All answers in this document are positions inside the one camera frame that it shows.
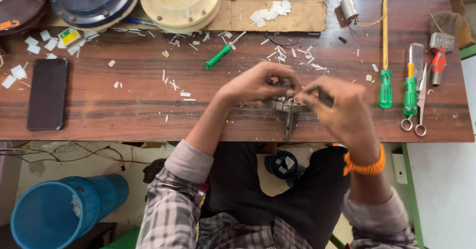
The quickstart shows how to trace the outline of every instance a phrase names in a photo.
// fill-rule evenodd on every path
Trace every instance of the person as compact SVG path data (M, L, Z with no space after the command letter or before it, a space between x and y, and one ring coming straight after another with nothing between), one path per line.
M290 83L271 86L272 77ZM331 107L313 96L317 88L334 98ZM256 153L262 143L219 140L234 104L273 96L304 101L347 148L314 152L294 186L270 197L259 187ZM148 186L136 248L322 249L343 211L353 226L353 248L417 249L404 205L381 173L382 154L364 86L322 76L301 91L289 66L262 62L216 93ZM200 209L197 185L207 178Z

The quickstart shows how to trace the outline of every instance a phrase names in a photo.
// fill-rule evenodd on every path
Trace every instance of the orange thread bracelet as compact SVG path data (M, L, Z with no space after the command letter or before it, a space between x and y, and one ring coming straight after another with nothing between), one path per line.
M385 167L384 146L380 143L380 157L376 163L371 165L357 165L350 159L349 151L344 155L344 162L346 163L346 166L344 167L344 177L351 171L355 171L362 175L380 174Z

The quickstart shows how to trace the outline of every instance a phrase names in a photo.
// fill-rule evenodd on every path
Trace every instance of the hand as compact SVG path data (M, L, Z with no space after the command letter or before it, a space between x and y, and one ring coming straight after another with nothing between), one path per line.
M311 95L318 88L334 98L332 107ZM380 142L365 101L365 92L362 85L321 76L294 97L311 106L332 135L349 148L353 161L362 165L372 164L380 156Z
M288 78L290 86L271 86L272 77ZM218 94L233 102L259 101L270 97L292 97L301 91L294 70L284 64L261 62L224 85Z

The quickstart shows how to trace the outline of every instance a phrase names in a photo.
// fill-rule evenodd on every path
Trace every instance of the scissors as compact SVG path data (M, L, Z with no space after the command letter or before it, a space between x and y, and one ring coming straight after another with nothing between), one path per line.
M425 64L425 69L423 70L423 78L421 79L421 82L420 82L420 95L418 97L418 102L417 102L417 106L420 107L420 124L417 124L415 126L415 133L420 137L426 135L426 127L423 125L423 109L425 108L426 85L429 82L428 78L429 78L429 75L428 75L428 72L426 70L426 64ZM410 120L411 118L412 118L412 115L408 116L408 119L403 119L402 120L400 125L401 125L403 130L409 131L409 130L412 129L413 123ZM405 126L404 126L404 123L406 123L406 122L408 122L410 124L410 126L408 128L405 128Z

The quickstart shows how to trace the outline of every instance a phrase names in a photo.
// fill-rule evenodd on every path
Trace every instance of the wooden workbench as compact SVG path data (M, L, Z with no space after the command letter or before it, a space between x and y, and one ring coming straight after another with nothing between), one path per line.
M449 10L449 0L388 0L389 23L389 67L392 70L393 106L379 107L380 78L372 63L382 68L381 24L367 28L347 27L341 19L342 11L337 8L340 0L326 0L327 30L320 38L306 33L280 33L272 35L277 41L288 43L289 39L301 40L295 49L303 50L310 45L316 58L313 63L327 67L329 73L314 71L313 67L300 65L308 62L302 53L293 58L288 51L286 64L292 66L306 84L321 75L337 77L368 88L368 100L377 133L383 142L473 142L474 135L469 116L463 73L458 49L447 57L443 82L428 95L425 106L424 124L427 134L418 137L413 131L401 129L404 86L407 74L408 48L410 43L419 42L427 49L427 33L430 12ZM381 16L381 0L355 0L360 20L371 22ZM57 34L60 28L51 29ZM30 33L36 39L38 32ZM132 33L102 33L81 49L79 58L70 56L66 50L53 51L59 57L71 61L66 122L62 130L29 132L26 130L30 89L18 81L10 89L0 87L0 139L23 140L180 140L185 138L198 121L217 90L232 78L240 75L260 58L274 52L274 45L260 43L265 38L259 33L247 33L236 45L237 50L226 55L213 70L206 70L204 62L223 46L221 37L211 33L211 39L202 42L200 37L180 38L181 47L169 44L173 35L154 32L152 38ZM29 55L23 42L28 35L6 39L9 53L4 57L5 65L0 80L9 69L27 61L28 78L31 83L33 61L45 58L46 49L40 55ZM348 40L343 44L337 39ZM188 43L199 40L199 51ZM161 52L168 50L169 58ZM433 55L426 52L426 62ZM109 61L116 61L109 67ZM175 79L180 87L174 91L170 84L162 81L162 70L166 70L169 81ZM365 76L372 75L375 84L366 82ZM114 88L118 81L123 88ZM179 93L184 90L197 101L182 101ZM416 125L417 116L412 118ZM334 141L335 139L319 122L317 116L305 113L295 116L291 141ZM286 114L266 108L260 102L236 105L225 126L223 140L283 140Z

